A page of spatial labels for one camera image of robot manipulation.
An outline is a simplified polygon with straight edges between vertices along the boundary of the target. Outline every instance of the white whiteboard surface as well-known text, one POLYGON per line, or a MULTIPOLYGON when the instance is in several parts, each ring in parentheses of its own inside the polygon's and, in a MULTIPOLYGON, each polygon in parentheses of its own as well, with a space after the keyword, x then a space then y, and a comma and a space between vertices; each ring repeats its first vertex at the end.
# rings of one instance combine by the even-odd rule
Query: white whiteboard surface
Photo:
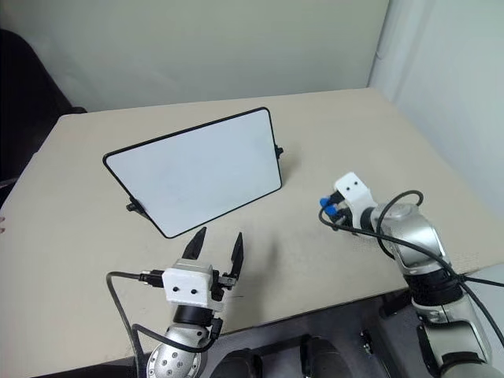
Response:
POLYGON ((266 108, 126 147, 103 161, 167 238, 282 186, 266 108))

